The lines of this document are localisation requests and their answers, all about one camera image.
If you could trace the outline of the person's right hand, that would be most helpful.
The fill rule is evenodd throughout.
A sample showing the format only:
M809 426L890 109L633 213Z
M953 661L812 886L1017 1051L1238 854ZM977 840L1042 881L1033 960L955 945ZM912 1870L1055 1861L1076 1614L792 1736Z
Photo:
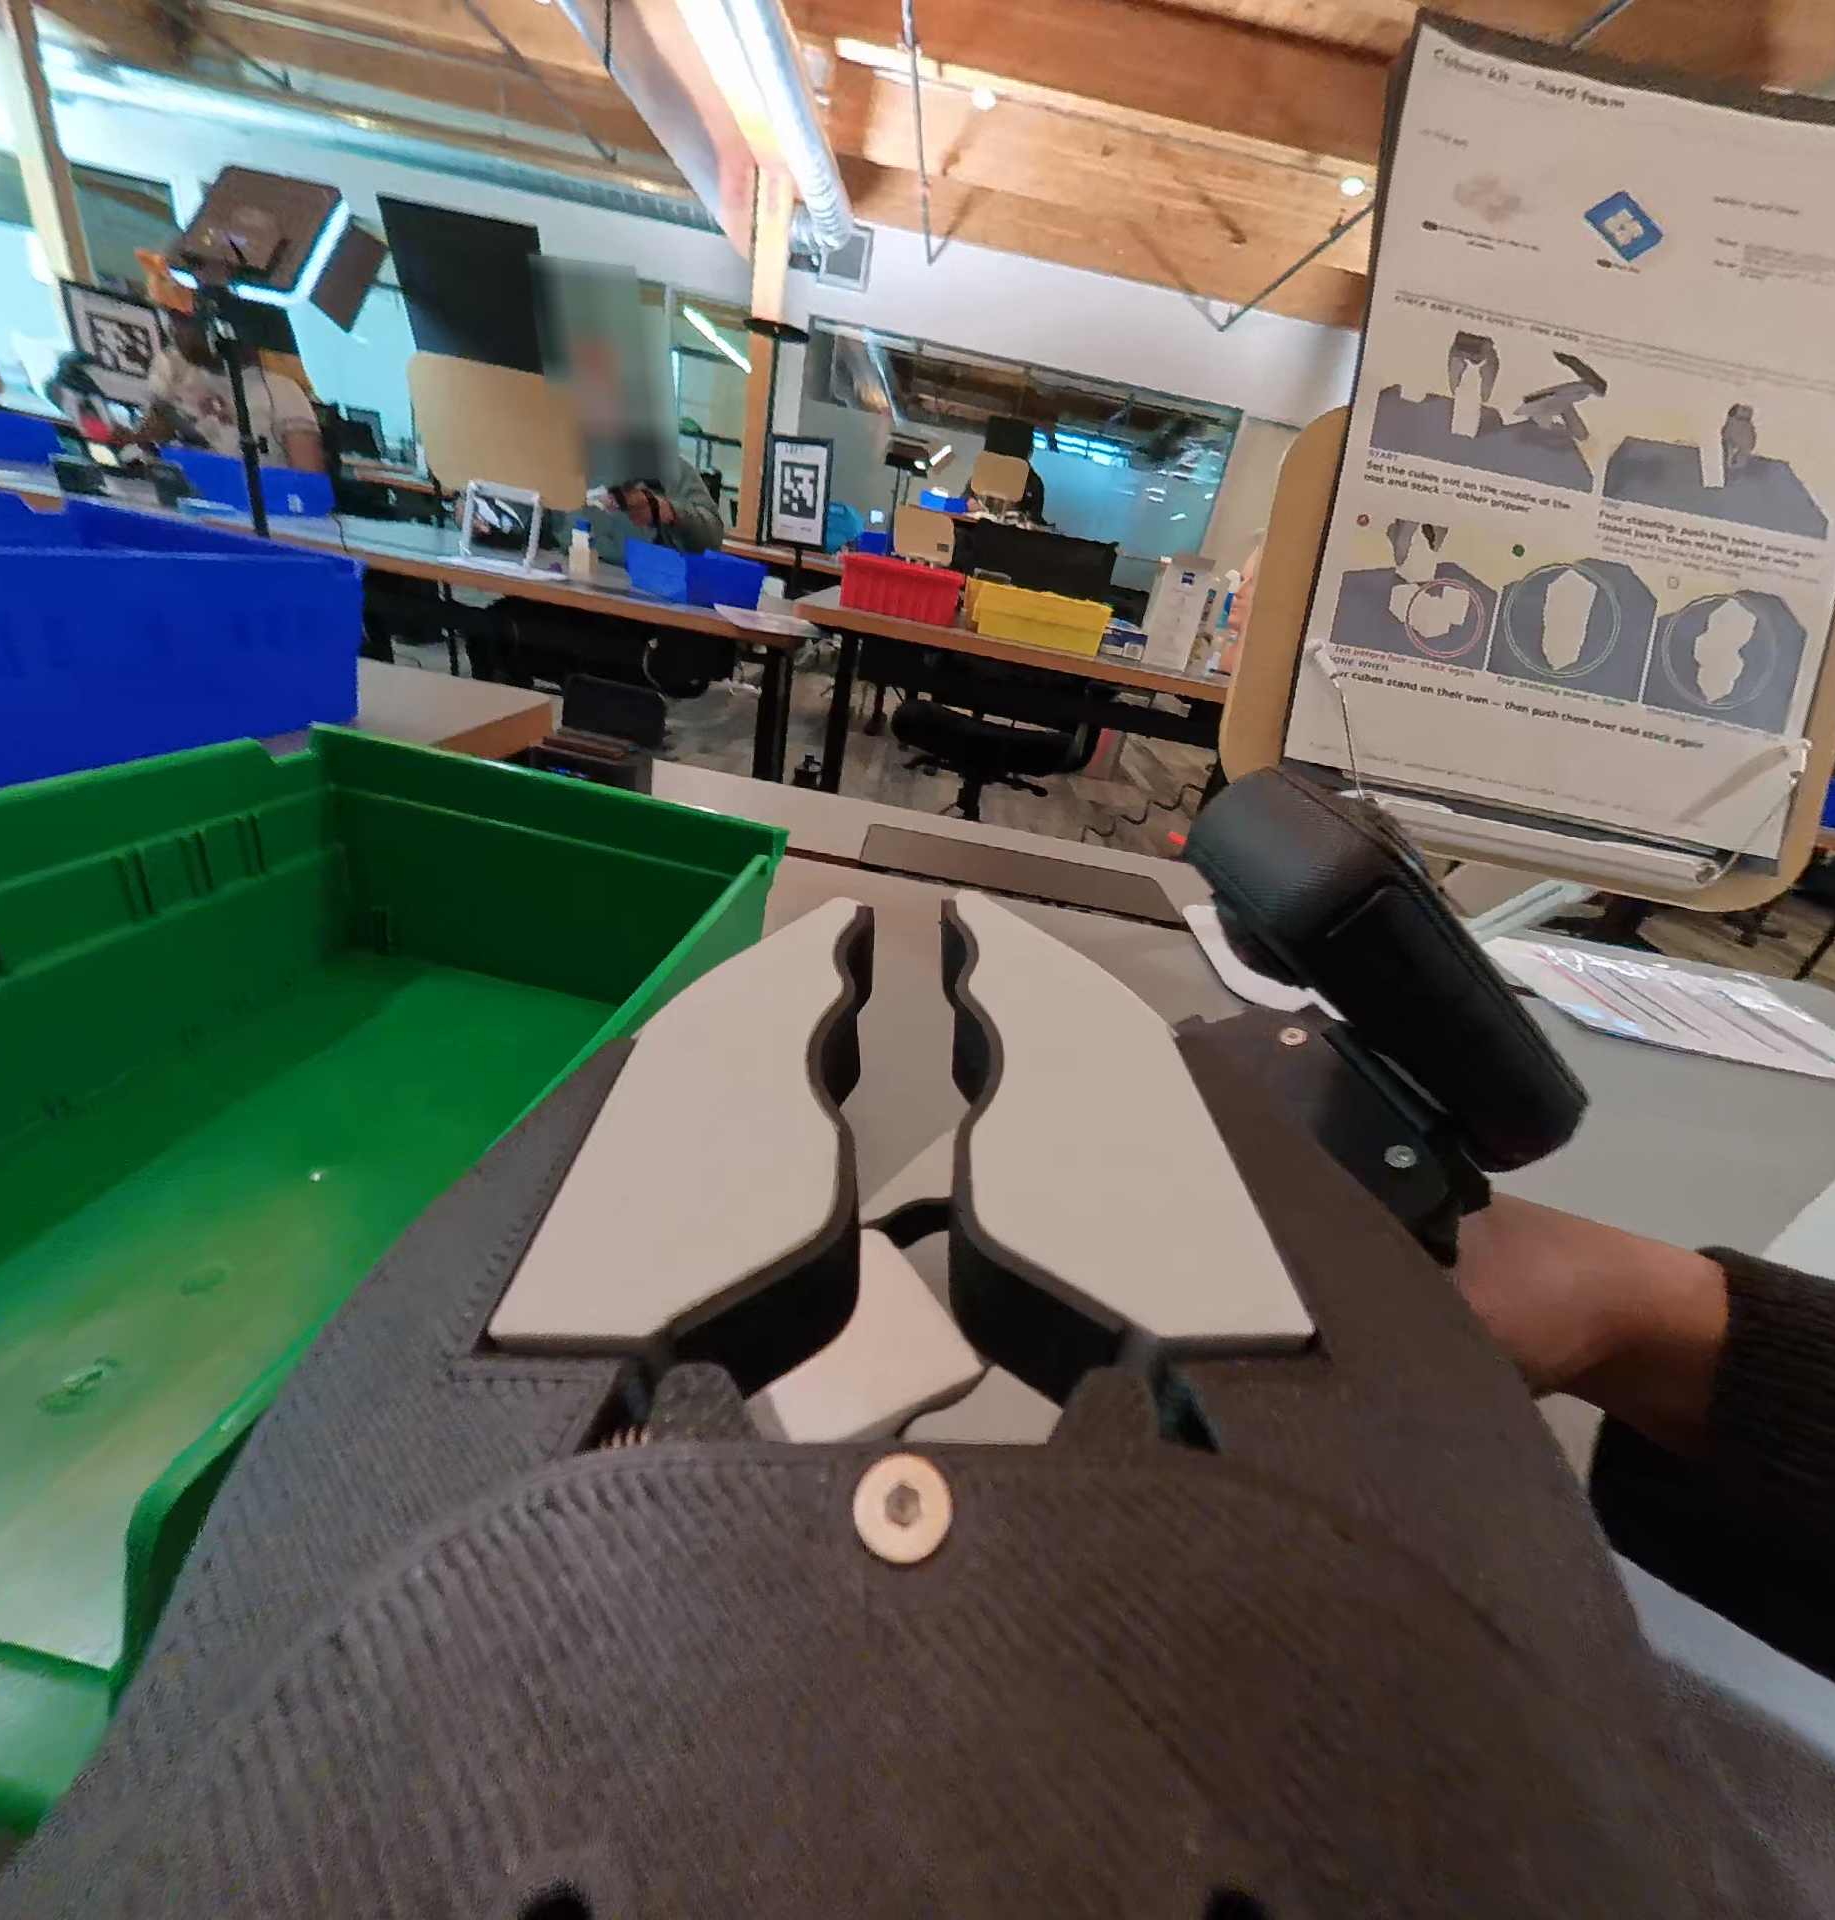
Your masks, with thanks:
M1700 1447L1730 1323L1713 1257L1495 1195L1458 1231L1453 1279L1535 1394Z

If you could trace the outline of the black light tripod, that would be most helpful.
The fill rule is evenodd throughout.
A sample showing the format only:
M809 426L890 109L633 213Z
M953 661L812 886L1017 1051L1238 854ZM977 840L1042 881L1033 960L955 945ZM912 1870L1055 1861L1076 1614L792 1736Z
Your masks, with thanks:
M253 532L259 539L270 539L273 529L261 483L257 426L251 415L251 403L245 382L243 343L239 334L239 312L229 284L199 283L199 286L195 288L195 312L206 329L211 348L218 353L227 375L239 432L239 463L245 475Z

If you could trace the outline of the grey desk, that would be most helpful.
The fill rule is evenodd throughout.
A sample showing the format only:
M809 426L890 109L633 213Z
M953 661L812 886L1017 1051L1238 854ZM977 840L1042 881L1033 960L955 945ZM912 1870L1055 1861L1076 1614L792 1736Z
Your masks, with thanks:
M789 832L789 853L861 863L866 832L919 834L1028 849L1028 835L661 763L661 799ZM1835 1181L1835 1084L1712 1063L1585 1033L1533 1007L1591 1092L1576 1139L1505 1182L1529 1199L1675 1244L1766 1253ZM1769 1716L1835 1764L1835 1684L1732 1621L1621 1561L1651 1645L1677 1668Z

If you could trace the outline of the green plastic bin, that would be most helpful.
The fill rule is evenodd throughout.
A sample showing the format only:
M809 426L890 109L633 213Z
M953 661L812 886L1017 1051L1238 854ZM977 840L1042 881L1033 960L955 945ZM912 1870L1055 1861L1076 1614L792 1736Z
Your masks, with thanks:
M328 1316L761 937L785 849L333 728L0 789L0 1829L102 1744Z

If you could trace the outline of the white foam cube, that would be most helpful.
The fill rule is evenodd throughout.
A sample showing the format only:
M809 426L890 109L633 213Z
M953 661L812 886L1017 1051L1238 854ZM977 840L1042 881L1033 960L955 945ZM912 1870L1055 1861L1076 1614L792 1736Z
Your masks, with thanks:
M844 1331L746 1402L760 1438L795 1447L893 1440L969 1397L990 1372L881 1226L861 1231L859 1298Z

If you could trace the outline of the black white marker sign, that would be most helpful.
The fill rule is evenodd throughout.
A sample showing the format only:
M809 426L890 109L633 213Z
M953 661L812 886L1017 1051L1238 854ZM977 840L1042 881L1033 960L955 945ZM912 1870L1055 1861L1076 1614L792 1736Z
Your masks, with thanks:
M835 442L771 434L765 448L764 527L772 541L801 551L830 549Z
M130 293L61 280L72 340L102 397L128 404L151 399L151 372L165 348L159 311Z

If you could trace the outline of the printed instruction sheet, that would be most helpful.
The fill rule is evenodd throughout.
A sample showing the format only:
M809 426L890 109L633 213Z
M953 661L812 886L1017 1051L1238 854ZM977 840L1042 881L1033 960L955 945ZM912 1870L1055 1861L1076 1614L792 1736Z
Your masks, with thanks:
M1445 843L1777 863L1835 621L1835 100L1419 13L1283 754Z

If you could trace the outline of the silver ceiling duct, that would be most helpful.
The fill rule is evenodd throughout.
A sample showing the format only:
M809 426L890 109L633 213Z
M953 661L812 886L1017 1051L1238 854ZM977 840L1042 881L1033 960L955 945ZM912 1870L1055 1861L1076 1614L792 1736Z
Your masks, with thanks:
M809 218L818 253L856 236L852 197L777 2L558 2L740 256Z

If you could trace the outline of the square light panel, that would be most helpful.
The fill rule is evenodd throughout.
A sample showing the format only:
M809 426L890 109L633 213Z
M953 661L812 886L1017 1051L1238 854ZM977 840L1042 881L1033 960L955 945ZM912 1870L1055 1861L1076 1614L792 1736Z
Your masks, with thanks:
M165 253L165 274L193 296L313 309L353 334L387 256L387 238L340 188L234 165L214 176Z

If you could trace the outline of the blue bin on table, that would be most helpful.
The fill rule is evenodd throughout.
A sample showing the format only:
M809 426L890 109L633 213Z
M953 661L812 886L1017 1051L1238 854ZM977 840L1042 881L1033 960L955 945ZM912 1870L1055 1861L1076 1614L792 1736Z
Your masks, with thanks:
M624 567L638 593L697 608L757 608L768 580L764 563L720 546L684 553L642 537L627 539Z

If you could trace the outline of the black office chair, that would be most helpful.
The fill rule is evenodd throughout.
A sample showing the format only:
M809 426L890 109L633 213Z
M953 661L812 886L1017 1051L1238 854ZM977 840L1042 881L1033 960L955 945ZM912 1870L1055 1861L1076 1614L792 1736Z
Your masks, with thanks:
M1047 799L1049 782L1083 771L1098 742L1095 728L1038 728L934 699L905 699L889 727L907 768L958 782L951 809L966 823L983 821L990 791Z

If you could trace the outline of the person's right forearm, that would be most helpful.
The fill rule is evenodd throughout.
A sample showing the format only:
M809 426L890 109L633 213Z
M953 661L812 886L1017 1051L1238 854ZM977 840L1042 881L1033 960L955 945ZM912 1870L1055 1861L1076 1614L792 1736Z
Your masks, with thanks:
M1588 1497L1626 1560L1835 1684L1835 1281L1710 1256L1728 1327L1691 1449L1603 1418Z

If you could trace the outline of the wooden table black legs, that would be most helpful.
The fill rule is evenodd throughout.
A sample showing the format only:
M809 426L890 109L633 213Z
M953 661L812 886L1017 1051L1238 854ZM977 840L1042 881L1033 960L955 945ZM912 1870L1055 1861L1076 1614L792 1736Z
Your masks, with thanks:
M861 684L934 696L947 706L1023 722L1042 732L1074 732L1089 748L1108 732L1192 751L1218 748L1229 696L1229 684L1218 677L1061 655L977 636L962 624L937 625L854 608L840 601L839 586L809 593L792 608L836 640L818 779L830 794L844 784Z
M549 565L490 561L462 553L452 529L355 517L288 518L278 537L338 543L364 565L364 655L393 657L393 638L445 640L451 670L471 654L472 675L534 690L568 690L577 677L647 687L668 702L697 699L736 673L738 648L760 648L761 696L752 773L785 779L789 768L792 675L797 646L812 634L778 596L765 596L761 563L707 551L677 551L633 539L656 571L687 584L697 567L705 586L729 584L732 598L704 601L645 593L618 563L597 561L589 576Z

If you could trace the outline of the white carton box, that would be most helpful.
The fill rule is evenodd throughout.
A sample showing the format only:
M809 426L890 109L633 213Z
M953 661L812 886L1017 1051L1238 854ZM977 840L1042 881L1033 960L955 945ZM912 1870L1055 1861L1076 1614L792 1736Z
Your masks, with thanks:
M1185 675L1208 603L1218 593L1218 565L1200 554L1176 554L1165 561L1146 601L1148 670Z

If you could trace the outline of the yellow plastic bin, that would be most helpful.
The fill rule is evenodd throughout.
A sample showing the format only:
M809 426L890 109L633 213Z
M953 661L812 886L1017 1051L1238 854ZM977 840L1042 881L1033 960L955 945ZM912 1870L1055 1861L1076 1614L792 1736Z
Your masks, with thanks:
M996 580L967 580L962 619L969 632L1074 660L1095 660L1115 612L1108 601Z

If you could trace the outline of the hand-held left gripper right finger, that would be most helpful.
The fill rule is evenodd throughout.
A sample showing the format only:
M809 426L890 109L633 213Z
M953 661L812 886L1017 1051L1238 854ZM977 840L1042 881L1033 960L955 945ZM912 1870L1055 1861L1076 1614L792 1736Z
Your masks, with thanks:
M1174 1026L983 894L939 908L962 1098L947 1297L977 1357L1069 1406L1095 1372L1314 1357L1318 1331Z

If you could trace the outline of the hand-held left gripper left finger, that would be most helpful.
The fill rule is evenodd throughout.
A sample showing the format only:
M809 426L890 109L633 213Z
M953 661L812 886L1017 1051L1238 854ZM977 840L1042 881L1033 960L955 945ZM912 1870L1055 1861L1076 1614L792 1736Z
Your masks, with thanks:
M492 1311L498 1353L713 1362L752 1394L835 1342L874 961L874 908L836 898L644 1024Z

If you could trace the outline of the black wall panel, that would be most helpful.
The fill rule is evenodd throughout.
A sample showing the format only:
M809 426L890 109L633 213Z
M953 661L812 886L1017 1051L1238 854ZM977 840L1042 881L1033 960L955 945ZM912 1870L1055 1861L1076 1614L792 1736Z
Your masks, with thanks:
M536 226L390 195L377 197L377 210L421 353L544 370Z

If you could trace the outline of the clear plastic sleeve with paper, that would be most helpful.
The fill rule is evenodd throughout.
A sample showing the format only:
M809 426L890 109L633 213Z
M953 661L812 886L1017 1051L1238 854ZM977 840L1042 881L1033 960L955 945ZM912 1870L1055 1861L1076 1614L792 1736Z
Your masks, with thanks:
M1519 937L1484 949L1517 985L1601 1037L1835 1081L1835 1029L1748 975Z

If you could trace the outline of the wooden document stand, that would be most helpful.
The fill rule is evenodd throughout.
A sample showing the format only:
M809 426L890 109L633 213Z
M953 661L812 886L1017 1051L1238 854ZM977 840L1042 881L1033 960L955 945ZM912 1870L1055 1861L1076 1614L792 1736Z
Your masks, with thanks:
M1252 614L1218 732L1218 765L1229 779L1278 765L1283 758L1345 438L1346 409L1334 406L1294 437L1281 467ZM1492 930L1527 930L1596 894L1700 915L1754 911L1786 894L1820 851L1820 816L1835 766L1835 616L1805 728L1811 754L1795 784L1779 853L1769 871L1728 870L1695 888L1672 888L1651 876L1614 871L1603 863L1608 851L1601 843L1565 840L1554 851L1520 843L1461 849L1445 837L1450 818L1434 809L1418 816L1414 835L1429 854L1461 857L1480 867L1533 876L1529 888L1499 902L1486 915L1484 922Z

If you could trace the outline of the large blue plastic bin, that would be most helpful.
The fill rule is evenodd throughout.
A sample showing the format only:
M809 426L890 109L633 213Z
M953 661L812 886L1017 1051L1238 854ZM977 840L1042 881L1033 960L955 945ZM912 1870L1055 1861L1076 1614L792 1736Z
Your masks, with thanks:
M358 708L363 565L0 492L0 789Z

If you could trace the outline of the red plastic bin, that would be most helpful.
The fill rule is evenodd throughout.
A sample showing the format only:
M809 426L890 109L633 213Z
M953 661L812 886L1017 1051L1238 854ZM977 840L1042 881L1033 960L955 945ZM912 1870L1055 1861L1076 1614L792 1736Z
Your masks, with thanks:
M839 603L848 610L947 628L956 624L962 586L962 574L956 570L854 551L844 558Z

